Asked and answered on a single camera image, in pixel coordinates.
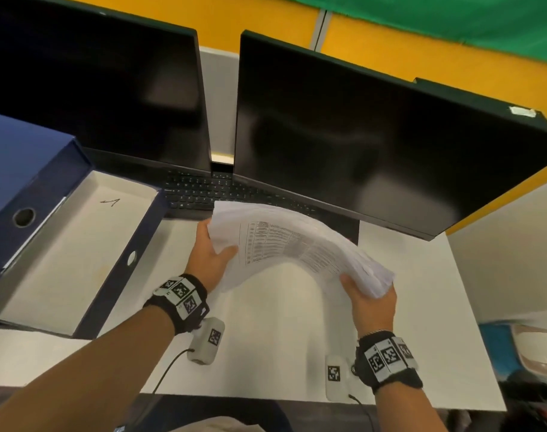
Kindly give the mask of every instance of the orange wall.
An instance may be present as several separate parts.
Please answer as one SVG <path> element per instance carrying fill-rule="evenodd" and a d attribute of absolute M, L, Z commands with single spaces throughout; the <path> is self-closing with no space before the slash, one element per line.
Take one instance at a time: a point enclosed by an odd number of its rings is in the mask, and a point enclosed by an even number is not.
<path fill-rule="evenodd" d="M 309 46 L 319 9 L 289 0 L 75 0 L 197 30 L 205 47 L 239 53 L 245 29 Z"/>
<path fill-rule="evenodd" d="M 322 53 L 376 71 L 416 77 L 541 110 L 547 117 L 547 64 L 332 15 Z M 547 168 L 474 212 L 447 233 L 471 224 L 547 182 Z"/>

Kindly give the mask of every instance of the hand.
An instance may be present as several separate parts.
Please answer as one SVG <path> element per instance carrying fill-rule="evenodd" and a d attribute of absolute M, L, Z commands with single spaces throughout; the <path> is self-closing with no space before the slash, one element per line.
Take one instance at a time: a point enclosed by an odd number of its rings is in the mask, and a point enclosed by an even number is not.
<path fill-rule="evenodd" d="M 372 298 L 363 294 L 349 275 L 342 274 L 340 281 L 351 299 L 353 324 L 357 329 L 358 339 L 375 331 L 393 332 L 393 316 L 397 302 L 393 285 L 382 298 Z"/>
<path fill-rule="evenodd" d="M 185 273 L 197 277 L 205 286 L 208 294 L 215 290 L 223 277 L 227 262 L 238 252 L 236 245 L 224 248 L 220 254 L 213 250 L 213 244 L 207 231 L 210 221 L 211 218 L 208 218 L 197 224 L 196 243 L 193 245 L 188 264 L 185 267 Z"/>

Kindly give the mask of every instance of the stack of paper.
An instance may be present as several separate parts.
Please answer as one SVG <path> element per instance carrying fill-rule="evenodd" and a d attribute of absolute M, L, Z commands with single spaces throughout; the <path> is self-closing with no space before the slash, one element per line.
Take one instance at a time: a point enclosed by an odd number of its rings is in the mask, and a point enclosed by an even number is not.
<path fill-rule="evenodd" d="M 338 281 L 341 273 L 349 274 L 364 294 L 376 298 L 382 297 L 393 283 L 392 271 L 353 242 L 320 221 L 284 208 L 215 202 L 208 230 L 215 251 L 230 245 L 239 247 L 221 280 L 222 291 L 286 261 L 305 268 L 330 297 L 336 297 L 338 288 L 341 301 L 348 301 Z"/>

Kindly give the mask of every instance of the desk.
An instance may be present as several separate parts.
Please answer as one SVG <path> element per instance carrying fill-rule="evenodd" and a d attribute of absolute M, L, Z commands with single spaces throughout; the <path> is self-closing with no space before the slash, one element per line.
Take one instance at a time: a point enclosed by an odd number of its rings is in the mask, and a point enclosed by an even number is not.
<path fill-rule="evenodd" d="M 136 312 L 151 292 L 185 267 L 196 224 L 164 220 L 102 331 Z M 431 242 L 367 223 L 359 245 L 397 274 L 395 332 L 420 363 L 425 391 L 436 408 L 505 410 L 464 285 L 445 234 Z M 325 355 L 353 357 L 350 309 L 330 307 L 305 271 L 272 267 L 225 294 L 209 298 L 212 315 L 226 323 L 211 366 L 185 358 L 168 372 L 159 393 L 327 401 Z M 143 391 L 151 392 L 190 334 L 177 336 Z M 21 386 L 85 345 L 33 332 L 0 329 L 0 385 Z M 368 387 L 352 393 L 373 404 Z"/>

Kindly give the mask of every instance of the wrist strap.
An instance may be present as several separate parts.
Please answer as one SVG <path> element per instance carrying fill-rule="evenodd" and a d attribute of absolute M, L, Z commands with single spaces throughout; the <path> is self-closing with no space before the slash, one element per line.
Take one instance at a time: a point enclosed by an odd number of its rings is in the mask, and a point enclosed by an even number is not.
<path fill-rule="evenodd" d="M 154 305 L 164 310 L 172 320 L 177 335 L 199 327 L 209 312 L 206 298 L 207 290 L 203 283 L 191 274 L 182 274 L 154 290 L 143 307 Z"/>
<path fill-rule="evenodd" d="M 407 344 L 393 332 L 379 331 L 359 340 L 355 372 L 365 385 L 371 387 L 374 394 L 393 382 L 422 388 L 423 383 L 416 369 L 417 362 Z"/>

